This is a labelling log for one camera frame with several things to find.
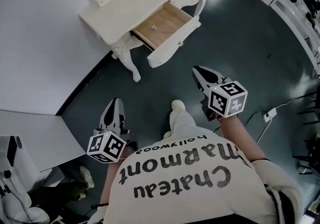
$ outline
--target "white pants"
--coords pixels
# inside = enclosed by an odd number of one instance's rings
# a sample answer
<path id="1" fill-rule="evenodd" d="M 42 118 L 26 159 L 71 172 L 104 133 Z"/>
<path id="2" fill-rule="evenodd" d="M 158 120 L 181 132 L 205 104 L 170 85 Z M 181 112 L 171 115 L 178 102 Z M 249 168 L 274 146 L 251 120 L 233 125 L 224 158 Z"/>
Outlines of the white pants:
<path id="1" fill-rule="evenodd" d="M 181 140 L 195 136 L 217 136 L 213 131 L 197 127 L 192 116 L 183 109 L 175 109 L 170 114 L 172 136 L 165 140 Z"/>

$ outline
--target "black chair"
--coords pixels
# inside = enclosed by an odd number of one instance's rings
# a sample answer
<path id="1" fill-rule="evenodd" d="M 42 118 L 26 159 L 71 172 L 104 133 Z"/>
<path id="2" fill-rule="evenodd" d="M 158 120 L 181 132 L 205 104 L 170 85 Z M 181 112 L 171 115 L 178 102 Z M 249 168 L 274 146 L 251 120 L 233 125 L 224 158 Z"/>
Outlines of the black chair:
<path id="1" fill-rule="evenodd" d="M 315 101 L 315 105 L 313 107 L 307 108 L 302 112 L 299 112 L 298 114 L 309 114 L 309 113 L 315 113 L 315 116 L 317 117 L 318 121 L 314 121 L 314 122 L 306 122 L 304 123 L 304 125 L 308 125 L 308 124 L 315 124 L 315 123 L 319 123 L 320 122 L 320 86 L 317 87 L 316 92 L 311 92 L 308 93 L 302 97 L 307 97 L 307 96 L 311 96 L 316 94 L 316 99 Z"/>
<path id="2" fill-rule="evenodd" d="M 304 140 L 310 147 L 309 156 L 293 156 L 293 158 L 306 161 L 309 163 L 309 166 L 301 165 L 299 166 L 309 169 L 310 172 L 299 173 L 300 175 L 316 175 L 320 178 L 320 139 Z"/>

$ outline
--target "white t-shirt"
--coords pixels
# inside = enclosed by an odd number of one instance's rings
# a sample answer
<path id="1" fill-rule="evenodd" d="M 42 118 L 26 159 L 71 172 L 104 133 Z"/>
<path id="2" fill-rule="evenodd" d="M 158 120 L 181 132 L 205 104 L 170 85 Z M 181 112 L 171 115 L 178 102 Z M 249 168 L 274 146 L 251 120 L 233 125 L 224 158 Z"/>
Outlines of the white t-shirt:
<path id="1" fill-rule="evenodd" d="M 275 164 L 250 163 L 232 142 L 200 135 L 163 140 L 128 157 L 113 181 L 104 223 L 285 223 L 288 215 L 298 223 L 300 201 Z"/>

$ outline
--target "power adapter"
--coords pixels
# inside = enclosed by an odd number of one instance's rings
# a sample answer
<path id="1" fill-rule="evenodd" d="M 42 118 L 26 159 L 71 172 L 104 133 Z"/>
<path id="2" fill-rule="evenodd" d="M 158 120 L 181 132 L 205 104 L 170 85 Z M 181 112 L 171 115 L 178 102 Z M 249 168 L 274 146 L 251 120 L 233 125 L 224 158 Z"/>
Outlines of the power adapter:
<path id="1" fill-rule="evenodd" d="M 276 108 L 273 107 L 270 111 L 268 111 L 268 113 L 263 115 L 263 120 L 264 122 L 269 122 L 272 118 L 274 118 L 277 113 L 276 113 Z"/>

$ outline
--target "table top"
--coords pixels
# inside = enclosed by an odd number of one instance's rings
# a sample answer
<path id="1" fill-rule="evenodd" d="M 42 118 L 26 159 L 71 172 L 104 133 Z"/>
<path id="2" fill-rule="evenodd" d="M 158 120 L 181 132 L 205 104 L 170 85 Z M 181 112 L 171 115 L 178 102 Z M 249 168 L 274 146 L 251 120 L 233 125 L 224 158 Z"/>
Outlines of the table top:
<path id="1" fill-rule="evenodd" d="M 79 16 L 108 44 L 137 27 L 168 0 L 113 0 L 104 7 L 90 3 Z"/>
<path id="2" fill-rule="evenodd" d="M 0 111 L 0 119 L 1 133 L 21 136 L 38 171 L 53 168 L 86 153 L 61 116 Z"/>

